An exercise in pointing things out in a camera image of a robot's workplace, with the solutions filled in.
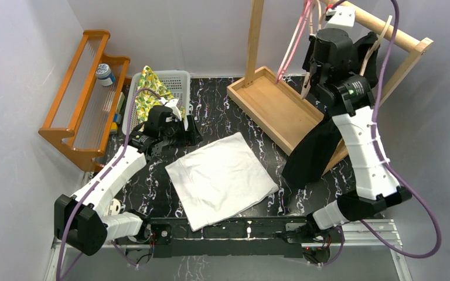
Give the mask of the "white cloth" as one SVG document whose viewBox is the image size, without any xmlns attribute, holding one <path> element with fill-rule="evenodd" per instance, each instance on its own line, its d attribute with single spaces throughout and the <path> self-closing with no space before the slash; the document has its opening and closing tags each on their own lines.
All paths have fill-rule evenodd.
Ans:
<svg viewBox="0 0 450 281">
<path fill-rule="evenodd" d="M 239 132 L 180 157 L 165 170 L 193 232 L 231 218 L 279 190 Z"/>
</svg>

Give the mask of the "black skirt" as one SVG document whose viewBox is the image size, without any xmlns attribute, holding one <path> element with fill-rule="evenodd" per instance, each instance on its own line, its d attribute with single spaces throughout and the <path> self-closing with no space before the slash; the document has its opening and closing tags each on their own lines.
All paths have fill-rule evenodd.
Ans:
<svg viewBox="0 0 450 281">
<path fill-rule="evenodd" d="M 334 116 L 356 115 L 356 110 L 374 107 L 372 89 L 377 85 L 376 55 L 368 61 L 361 76 L 362 62 L 369 48 L 377 40 L 377 34 L 369 32 L 356 42 L 340 29 L 321 29 L 314 38 L 311 57 L 310 90 L 318 101 L 326 106 L 323 119 L 299 142 L 282 171 L 285 181 L 294 187 L 318 181 L 339 142 L 340 130 Z"/>
</svg>

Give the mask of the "beige wooden hanger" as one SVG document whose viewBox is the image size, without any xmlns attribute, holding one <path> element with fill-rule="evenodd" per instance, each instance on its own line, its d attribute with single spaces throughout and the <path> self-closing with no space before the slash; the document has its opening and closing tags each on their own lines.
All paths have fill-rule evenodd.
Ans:
<svg viewBox="0 0 450 281">
<path fill-rule="evenodd" d="M 372 56 L 372 54 L 374 53 L 374 51 L 377 50 L 377 48 L 380 46 L 381 41 L 384 39 L 384 36 L 385 36 L 385 34 L 387 33 L 387 31 L 388 31 L 388 29 L 389 29 L 389 27 L 390 27 L 392 18 L 393 18 L 392 15 L 389 15 L 389 16 L 388 16 L 387 22 L 386 22 L 386 24 L 384 25 L 384 28 L 383 28 L 382 32 L 379 34 L 377 40 L 373 43 L 373 45 L 371 46 L 371 48 L 368 49 L 368 51 L 367 51 L 367 53 L 366 53 L 366 55 L 365 55 L 365 57 L 364 57 L 364 60 L 363 60 L 363 62 L 362 62 L 362 67 L 361 67 L 361 69 L 360 69 L 360 73 L 359 73 L 359 74 L 360 74 L 361 76 L 363 76 L 363 75 L 365 74 L 366 67 L 367 67 L 367 64 L 368 64 L 369 59 L 371 58 L 371 56 Z"/>
</svg>

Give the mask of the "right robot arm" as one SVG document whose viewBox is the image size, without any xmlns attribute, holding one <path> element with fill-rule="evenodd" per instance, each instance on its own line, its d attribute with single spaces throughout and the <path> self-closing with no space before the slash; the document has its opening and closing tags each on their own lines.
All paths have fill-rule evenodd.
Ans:
<svg viewBox="0 0 450 281">
<path fill-rule="evenodd" d="M 389 158 L 374 122 L 372 85 L 350 68 L 353 42 L 341 29 L 317 31 L 310 59 L 311 89 L 327 105 L 352 162 L 356 189 L 307 216 L 307 236 L 322 242 L 330 229 L 371 217 L 411 199 L 412 194 L 385 167 Z"/>
</svg>

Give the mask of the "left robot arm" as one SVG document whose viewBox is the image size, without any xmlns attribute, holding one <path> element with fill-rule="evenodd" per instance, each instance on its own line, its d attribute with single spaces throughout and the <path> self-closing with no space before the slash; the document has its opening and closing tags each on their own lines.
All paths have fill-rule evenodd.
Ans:
<svg viewBox="0 0 450 281">
<path fill-rule="evenodd" d="M 94 178 L 55 201 L 54 235 L 61 246 L 91 256 L 118 238 L 131 237 L 138 244 L 149 241 L 152 229 L 146 216 L 135 210 L 109 215 L 106 210 L 127 181 L 165 147 L 195 146 L 202 139 L 193 115 L 180 120 L 167 106 L 152 107 L 148 119 L 134 127 L 128 142 Z"/>
</svg>

